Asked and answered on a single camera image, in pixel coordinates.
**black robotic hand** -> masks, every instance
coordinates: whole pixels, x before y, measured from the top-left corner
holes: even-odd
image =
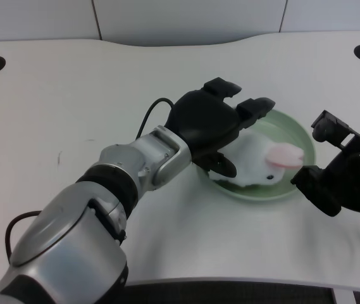
[[[327,111],[315,120],[312,128],[316,141],[327,141],[341,152],[325,169],[303,166],[291,183],[331,217],[342,207],[360,212],[360,134]],[[354,137],[343,146],[342,141],[349,134]]]
[[[265,117],[275,102],[268,98],[248,99],[236,109],[223,102],[242,89],[221,78],[205,83],[200,90],[188,92],[178,100],[165,127],[188,145],[192,161],[204,170],[235,177],[237,170],[218,150],[234,141],[241,129]]]

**white wall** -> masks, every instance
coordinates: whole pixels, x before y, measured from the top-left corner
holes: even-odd
[[[95,0],[102,39],[136,46],[215,44],[280,30],[285,0]]]
[[[104,40],[212,44],[280,30],[286,0],[94,0]],[[360,0],[288,0],[282,32],[360,30]],[[91,0],[0,0],[0,41],[98,39]]]
[[[282,32],[360,30],[360,0],[289,0]]]
[[[98,37],[91,0],[0,0],[0,41]]]

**table surface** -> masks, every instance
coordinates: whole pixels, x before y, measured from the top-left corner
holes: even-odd
[[[0,42],[0,278],[4,232],[75,182],[103,147],[131,142],[157,98],[178,100],[222,77],[268,97],[310,132],[327,109],[360,132],[360,32],[270,34],[214,46],[132,47],[101,41]],[[164,124],[156,108],[146,130]],[[337,149],[316,143],[324,167]],[[29,220],[18,224],[18,240]],[[129,218],[129,284],[224,279],[360,291],[360,214],[321,213],[303,195],[233,199],[191,165],[147,193]]]

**black band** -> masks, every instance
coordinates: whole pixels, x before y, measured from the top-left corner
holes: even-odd
[[[96,182],[118,198],[127,218],[138,200],[137,188],[132,178],[122,169],[108,165],[92,167],[77,182]]]
[[[24,304],[56,304],[46,290],[27,275],[18,275],[0,295],[11,296]]]

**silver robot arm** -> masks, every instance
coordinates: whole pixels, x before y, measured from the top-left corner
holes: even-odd
[[[105,148],[22,236],[0,281],[0,303],[111,303],[128,275],[120,248],[127,217],[146,191],[190,162],[186,143],[161,126]]]
[[[79,180],[64,189],[15,246],[0,281],[0,303],[111,303],[124,287],[128,267],[120,245],[127,218],[146,191],[155,190],[190,162],[235,177],[218,150],[264,117],[274,102],[223,102],[241,88],[217,78],[188,92],[164,127],[127,145],[114,145]]]

